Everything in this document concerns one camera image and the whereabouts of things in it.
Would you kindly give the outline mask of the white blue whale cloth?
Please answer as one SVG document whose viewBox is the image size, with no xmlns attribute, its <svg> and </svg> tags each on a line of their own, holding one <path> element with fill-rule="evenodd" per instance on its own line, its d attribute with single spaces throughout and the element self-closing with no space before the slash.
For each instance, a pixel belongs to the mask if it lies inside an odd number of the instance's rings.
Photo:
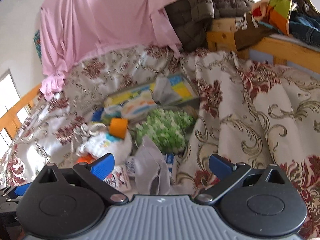
<svg viewBox="0 0 320 240">
<path fill-rule="evenodd" d="M 121 165 L 129 157 L 132 151 L 132 137 L 126 132 L 125 139 L 114 137 L 107 132 L 99 132 L 82 142 L 76 149 L 77 156 L 90 154 L 95 160 L 111 153 L 114 156 L 115 165 Z"/>
</svg>

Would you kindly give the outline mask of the orange band roll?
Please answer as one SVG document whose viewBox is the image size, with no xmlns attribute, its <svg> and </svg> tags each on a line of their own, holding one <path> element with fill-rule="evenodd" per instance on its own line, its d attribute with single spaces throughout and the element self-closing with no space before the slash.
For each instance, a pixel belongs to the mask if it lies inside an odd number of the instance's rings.
<svg viewBox="0 0 320 240">
<path fill-rule="evenodd" d="M 129 121 L 127 119 L 112 118 L 108 128 L 108 132 L 114 137 L 125 139 L 128 123 Z"/>
</svg>

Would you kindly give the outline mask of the grey sock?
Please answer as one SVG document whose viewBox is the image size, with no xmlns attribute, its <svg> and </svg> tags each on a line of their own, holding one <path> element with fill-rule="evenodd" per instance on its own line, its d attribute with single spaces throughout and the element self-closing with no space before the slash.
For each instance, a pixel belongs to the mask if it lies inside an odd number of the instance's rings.
<svg viewBox="0 0 320 240">
<path fill-rule="evenodd" d="M 163 154 L 145 135 L 134 156 L 135 183 L 139 194 L 167 195 L 170 192 L 170 173 Z"/>
</svg>

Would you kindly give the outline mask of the striped colourful towel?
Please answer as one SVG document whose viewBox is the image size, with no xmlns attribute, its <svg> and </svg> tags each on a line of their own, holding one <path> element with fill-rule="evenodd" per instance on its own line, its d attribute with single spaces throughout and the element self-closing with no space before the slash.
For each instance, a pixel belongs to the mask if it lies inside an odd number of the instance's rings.
<svg viewBox="0 0 320 240">
<path fill-rule="evenodd" d="M 128 98 L 123 96 L 109 96 L 104 105 L 100 120 L 109 124 L 112 118 L 136 119 L 144 113 L 157 107 L 152 96 L 137 96 Z"/>
</svg>

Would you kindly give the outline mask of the orange white medicine box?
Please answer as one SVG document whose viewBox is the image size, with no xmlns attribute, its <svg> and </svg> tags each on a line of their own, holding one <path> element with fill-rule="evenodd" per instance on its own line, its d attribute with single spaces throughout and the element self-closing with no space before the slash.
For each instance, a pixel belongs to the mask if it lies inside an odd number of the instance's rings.
<svg viewBox="0 0 320 240">
<path fill-rule="evenodd" d="M 115 165 L 113 171 L 103 181 L 120 192 L 131 190 L 130 179 L 125 165 Z"/>
</svg>

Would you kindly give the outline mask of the white blue milk carton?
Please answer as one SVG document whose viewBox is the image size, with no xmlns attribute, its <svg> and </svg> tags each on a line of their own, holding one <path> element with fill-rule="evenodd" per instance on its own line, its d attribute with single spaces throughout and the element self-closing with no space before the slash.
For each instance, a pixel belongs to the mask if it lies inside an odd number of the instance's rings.
<svg viewBox="0 0 320 240">
<path fill-rule="evenodd" d="M 125 161 L 125 167 L 128 176 L 134 178 L 136 169 L 138 169 L 138 174 L 144 174 L 147 171 L 155 172 L 163 167 L 163 163 L 167 165 L 170 178 L 175 181 L 177 175 L 177 160 L 172 153 L 164 154 L 163 161 L 160 161 L 160 163 L 151 159 L 143 160 L 142 158 L 138 158 L 138 160 L 136 160 L 134 156 L 129 156 Z"/>
</svg>

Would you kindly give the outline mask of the floral satin bed cover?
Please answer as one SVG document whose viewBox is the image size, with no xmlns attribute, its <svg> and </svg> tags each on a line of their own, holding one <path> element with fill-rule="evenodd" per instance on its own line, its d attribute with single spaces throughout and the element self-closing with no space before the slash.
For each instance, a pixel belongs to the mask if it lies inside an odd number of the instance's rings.
<svg viewBox="0 0 320 240">
<path fill-rule="evenodd" d="M 295 68 L 223 51 L 198 49 L 176 59 L 168 49 L 137 46 L 79 63 L 62 92 L 39 100 L 1 154 L 1 186 L 32 181 L 48 162 L 71 167 L 74 130 L 108 95 L 179 72 L 197 89 L 200 110 L 170 193 L 194 196 L 215 185 L 208 168 L 212 153 L 254 168 L 275 163 L 306 203 L 301 236 L 318 237 L 319 81 Z"/>
</svg>

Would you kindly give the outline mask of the bag of green pieces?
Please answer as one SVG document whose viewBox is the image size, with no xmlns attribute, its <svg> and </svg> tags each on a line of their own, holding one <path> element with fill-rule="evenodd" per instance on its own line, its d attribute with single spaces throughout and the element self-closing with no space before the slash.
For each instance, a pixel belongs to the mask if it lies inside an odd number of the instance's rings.
<svg viewBox="0 0 320 240">
<path fill-rule="evenodd" d="M 155 108 L 134 127 L 136 144 L 139 146 L 147 136 L 163 154 L 179 154 L 187 146 L 187 131 L 196 118 L 180 108 Z"/>
</svg>

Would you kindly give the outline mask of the grey tray with yellow picture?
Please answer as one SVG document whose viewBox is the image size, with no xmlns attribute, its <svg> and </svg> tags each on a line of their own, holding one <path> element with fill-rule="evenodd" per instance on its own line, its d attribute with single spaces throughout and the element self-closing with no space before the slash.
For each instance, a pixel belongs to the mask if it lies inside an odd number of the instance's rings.
<svg viewBox="0 0 320 240">
<path fill-rule="evenodd" d="M 199 94 L 192 82 L 183 74 L 175 74 L 110 94 L 105 99 L 104 106 L 124 106 L 144 92 L 151 94 L 153 100 L 162 106 L 179 105 L 194 99 L 199 102 Z"/>
</svg>

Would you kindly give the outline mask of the brown printed cloth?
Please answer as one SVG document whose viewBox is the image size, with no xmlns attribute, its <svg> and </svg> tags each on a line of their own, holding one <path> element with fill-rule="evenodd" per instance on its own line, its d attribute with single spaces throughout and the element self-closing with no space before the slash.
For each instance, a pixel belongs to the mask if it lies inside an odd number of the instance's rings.
<svg viewBox="0 0 320 240">
<path fill-rule="evenodd" d="M 237 51 L 244 50 L 275 33 L 276 29 L 260 24 L 249 12 L 246 12 L 234 33 L 235 47 Z"/>
</svg>

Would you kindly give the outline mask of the pink hanging sheet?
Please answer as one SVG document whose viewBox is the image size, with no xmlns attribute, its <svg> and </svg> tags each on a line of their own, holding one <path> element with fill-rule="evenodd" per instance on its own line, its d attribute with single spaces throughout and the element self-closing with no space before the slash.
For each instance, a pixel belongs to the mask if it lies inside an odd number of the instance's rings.
<svg viewBox="0 0 320 240">
<path fill-rule="evenodd" d="M 49 100 L 63 88 L 71 68 L 116 49 L 136 45 L 182 46 L 165 11 L 178 0 L 45 0 L 40 9 L 40 44 Z"/>
</svg>

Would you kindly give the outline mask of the blue jeans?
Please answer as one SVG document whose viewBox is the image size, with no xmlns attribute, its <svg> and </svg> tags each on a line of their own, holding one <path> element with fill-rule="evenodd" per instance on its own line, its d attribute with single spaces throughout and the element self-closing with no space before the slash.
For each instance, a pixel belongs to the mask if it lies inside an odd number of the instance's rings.
<svg viewBox="0 0 320 240">
<path fill-rule="evenodd" d="M 298 12 L 293 12 L 289 21 L 290 34 L 310 45 L 319 48 L 320 32 L 319 32 L 319 17 L 308 16 Z"/>
</svg>

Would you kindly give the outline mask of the colourful patchwork cloth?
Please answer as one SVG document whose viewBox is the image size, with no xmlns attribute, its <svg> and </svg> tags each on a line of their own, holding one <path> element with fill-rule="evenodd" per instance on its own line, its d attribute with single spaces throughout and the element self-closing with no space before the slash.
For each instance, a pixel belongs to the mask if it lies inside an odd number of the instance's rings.
<svg viewBox="0 0 320 240">
<path fill-rule="evenodd" d="M 252 5 L 251 14 L 256 21 L 289 36 L 290 16 L 295 10 L 303 15 L 319 16 L 319 10 L 310 0 L 260 0 Z"/>
</svg>

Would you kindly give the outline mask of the brown quilted jacket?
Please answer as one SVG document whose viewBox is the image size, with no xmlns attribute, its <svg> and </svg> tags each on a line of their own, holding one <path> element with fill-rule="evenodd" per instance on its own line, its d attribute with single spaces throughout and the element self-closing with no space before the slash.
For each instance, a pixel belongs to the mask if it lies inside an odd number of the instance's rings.
<svg viewBox="0 0 320 240">
<path fill-rule="evenodd" d="M 253 3 L 253 0 L 178 0 L 165 9 L 183 50 L 194 51 L 204 46 L 212 20 L 240 17 Z"/>
</svg>

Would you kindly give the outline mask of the wooden bed rail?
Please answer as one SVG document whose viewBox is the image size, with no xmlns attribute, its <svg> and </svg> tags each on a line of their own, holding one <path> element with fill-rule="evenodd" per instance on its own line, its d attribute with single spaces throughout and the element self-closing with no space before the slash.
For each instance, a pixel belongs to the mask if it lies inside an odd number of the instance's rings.
<svg viewBox="0 0 320 240">
<path fill-rule="evenodd" d="M 1 131 L 4 129 L 10 139 L 14 139 L 18 129 L 22 125 L 17 113 L 24 108 L 31 110 L 34 107 L 34 100 L 40 94 L 40 87 L 41 83 L 36 85 L 31 91 L 25 94 L 15 105 L 11 107 L 11 109 L 7 111 L 7 113 L 1 117 Z"/>
</svg>

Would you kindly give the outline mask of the white window frame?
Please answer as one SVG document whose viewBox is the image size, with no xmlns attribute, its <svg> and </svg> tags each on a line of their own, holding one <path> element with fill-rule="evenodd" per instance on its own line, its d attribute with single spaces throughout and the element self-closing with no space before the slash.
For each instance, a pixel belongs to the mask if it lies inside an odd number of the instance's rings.
<svg viewBox="0 0 320 240">
<path fill-rule="evenodd" d="M 1 117 L 7 113 L 20 100 L 19 93 L 16 89 L 10 70 L 1 75 Z M 18 111 L 14 121 L 18 121 L 17 127 L 11 125 L 10 131 L 15 131 L 20 127 L 21 123 L 26 119 L 27 111 L 21 109 Z"/>
</svg>

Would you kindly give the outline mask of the wooden bunk bed frame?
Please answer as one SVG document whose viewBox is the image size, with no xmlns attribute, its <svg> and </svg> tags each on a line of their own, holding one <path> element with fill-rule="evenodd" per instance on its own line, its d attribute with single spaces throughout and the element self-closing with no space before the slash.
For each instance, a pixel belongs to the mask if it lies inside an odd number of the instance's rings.
<svg viewBox="0 0 320 240">
<path fill-rule="evenodd" d="M 242 59 L 249 58 L 249 51 L 256 50 L 273 56 L 275 64 L 286 65 L 292 62 L 319 74 L 319 49 L 307 46 L 297 39 L 280 34 L 263 38 L 258 43 L 241 51 L 236 49 L 234 33 L 239 18 L 222 18 L 213 20 L 207 31 L 208 48 L 211 51 L 234 51 Z"/>
</svg>

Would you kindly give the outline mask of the colourful wall poster left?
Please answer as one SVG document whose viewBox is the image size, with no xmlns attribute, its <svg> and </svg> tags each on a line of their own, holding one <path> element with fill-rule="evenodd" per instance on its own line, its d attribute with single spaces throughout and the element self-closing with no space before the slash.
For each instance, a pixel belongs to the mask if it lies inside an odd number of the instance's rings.
<svg viewBox="0 0 320 240">
<path fill-rule="evenodd" d="M 40 59 L 40 62 L 42 62 L 42 55 L 41 55 L 41 41 L 40 41 L 40 31 L 37 30 L 33 36 L 33 41 L 35 45 L 35 49 L 37 52 L 37 55 Z"/>
</svg>

